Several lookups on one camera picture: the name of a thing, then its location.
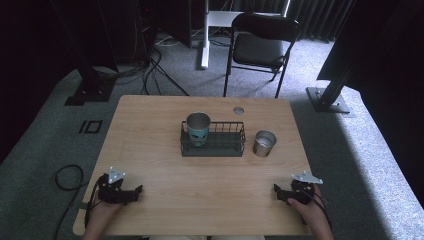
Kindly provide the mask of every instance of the cup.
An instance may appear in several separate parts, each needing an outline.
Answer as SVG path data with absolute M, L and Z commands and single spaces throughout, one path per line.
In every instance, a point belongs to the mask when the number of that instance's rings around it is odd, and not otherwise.
M 261 130 L 256 133 L 255 144 L 253 145 L 253 153 L 259 157 L 268 157 L 275 143 L 277 143 L 277 138 L 272 132 Z
M 211 119 L 202 112 L 194 112 L 187 117 L 187 129 L 190 141 L 196 147 L 203 146 L 208 138 Z

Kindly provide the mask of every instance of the black wire basket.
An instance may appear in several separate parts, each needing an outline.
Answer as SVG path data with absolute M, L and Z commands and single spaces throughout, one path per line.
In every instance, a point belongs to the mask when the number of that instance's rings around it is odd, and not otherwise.
M 205 144 L 195 146 L 190 141 L 187 123 L 183 121 L 180 140 L 183 156 L 241 157 L 246 136 L 243 122 L 211 122 Z

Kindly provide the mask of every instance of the hand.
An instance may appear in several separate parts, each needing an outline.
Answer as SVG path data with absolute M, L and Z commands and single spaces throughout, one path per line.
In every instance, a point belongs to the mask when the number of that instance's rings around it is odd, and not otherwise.
M 113 216 L 121 208 L 122 204 L 110 204 L 98 199 L 98 191 L 91 204 L 90 219 L 85 229 L 83 239 L 100 239 Z
M 314 199 L 320 203 L 321 206 L 324 206 L 320 197 L 318 197 L 321 196 L 321 191 L 316 184 L 314 184 L 314 190 Z M 287 201 L 294 209 L 296 209 L 296 211 L 300 213 L 300 215 L 302 215 L 303 220 L 305 220 L 305 222 L 309 225 L 312 233 L 317 239 L 333 239 L 333 233 L 331 232 L 327 218 L 321 208 L 314 201 L 311 201 L 308 205 L 304 205 L 293 198 L 289 198 Z

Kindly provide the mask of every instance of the gray carpet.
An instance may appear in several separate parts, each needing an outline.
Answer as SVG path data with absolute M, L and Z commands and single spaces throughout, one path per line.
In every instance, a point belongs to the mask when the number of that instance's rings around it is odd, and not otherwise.
M 424 211 L 413 195 L 367 109 L 355 90 L 342 96 L 352 114 L 317 113 L 306 87 L 325 87 L 316 81 L 332 44 L 302 40 L 295 44 L 280 98 L 288 99 L 313 174 L 329 200 L 336 239 L 424 239 Z M 200 69 L 201 47 L 188 49 L 174 42 L 157 46 L 160 66 L 191 96 L 222 96 L 228 49 L 211 45 L 207 70 Z M 121 66 L 121 71 L 131 69 Z M 234 70 L 227 96 L 273 98 L 277 81 L 269 74 Z M 84 170 L 86 182 L 95 166 L 114 110 L 122 95 L 140 94 L 141 77 L 123 77 L 108 102 L 64 106 L 78 87 L 80 76 L 71 72 L 60 81 L 37 118 L 0 166 L 0 239 L 52 239 L 73 192 L 59 189 L 56 171 L 68 164 Z M 149 94 L 183 95 L 159 72 L 148 80 Z M 79 133 L 84 121 L 103 121 L 99 133 Z M 79 184 L 75 171 L 64 171 L 61 182 Z M 72 233 L 78 194 L 59 232 L 60 239 L 80 239 Z M 107 239 L 139 239 L 109 237 Z M 312 239 L 273 236 L 267 239 Z

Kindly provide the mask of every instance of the desk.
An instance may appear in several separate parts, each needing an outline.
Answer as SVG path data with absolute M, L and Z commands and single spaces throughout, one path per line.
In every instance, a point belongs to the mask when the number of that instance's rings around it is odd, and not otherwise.
M 233 112 L 242 107 L 244 114 Z M 212 121 L 244 122 L 242 157 L 183 157 L 181 122 L 203 111 Z M 257 131 L 275 133 L 268 157 L 252 152 Z M 282 99 L 123 96 L 100 152 L 84 202 L 110 166 L 126 172 L 122 188 L 144 185 L 138 202 L 122 208 L 110 235 L 304 235 L 294 209 L 276 199 L 276 183 L 310 172 L 290 108 Z M 84 232 L 80 210 L 74 232 Z

